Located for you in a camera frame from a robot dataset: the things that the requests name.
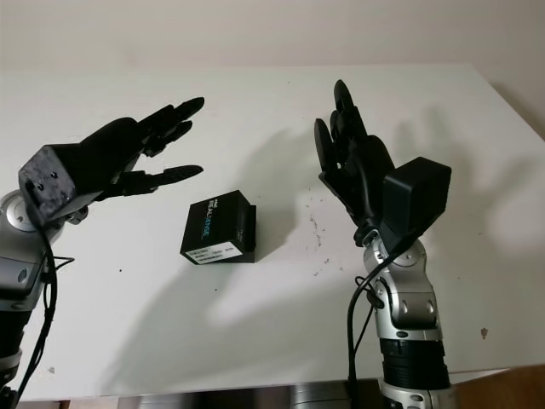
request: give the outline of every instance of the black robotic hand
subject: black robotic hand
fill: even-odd
[[[179,166],[160,175],[131,170],[141,154],[154,157],[192,127],[188,120],[204,105],[194,98],[171,105],[140,122],[120,118],[80,143],[46,145],[19,171],[26,212],[37,227],[52,222],[83,220],[87,206],[116,196],[155,192],[203,171],[196,165]]]
[[[337,81],[330,129],[316,119],[320,180],[358,227],[356,245],[378,232],[388,253],[409,247],[445,211],[450,168],[416,158],[395,169],[384,143],[368,135],[347,86]]]

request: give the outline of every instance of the black box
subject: black box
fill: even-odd
[[[192,204],[180,254],[193,264],[255,262],[255,216],[239,190]]]

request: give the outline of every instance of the black rubber joint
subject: black rubber joint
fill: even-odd
[[[381,338],[384,382],[407,389],[447,389],[449,373],[440,341],[399,341]]]

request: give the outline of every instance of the white wall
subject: white wall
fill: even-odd
[[[545,135],[543,0],[2,0],[2,69],[471,62]]]

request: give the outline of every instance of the silver metal housing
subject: silver metal housing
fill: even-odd
[[[376,236],[365,248],[368,272],[387,258],[381,239]],[[406,341],[442,339],[437,301],[426,276],[426,251],[416,241],[405,253],[385,267],[371,282],[384,308],[376,309],[379,338]]]
[[[401,404],[403,409],[457,409],[458,399],[453,387],[440,390],[398,388],[379,380],[381,393]]]
[[[49,228],[51,244],[62,228]],[[0,311],[30,311],[42,292],[39,277],[43,242],[26,214],[20,191],[0,199]]]

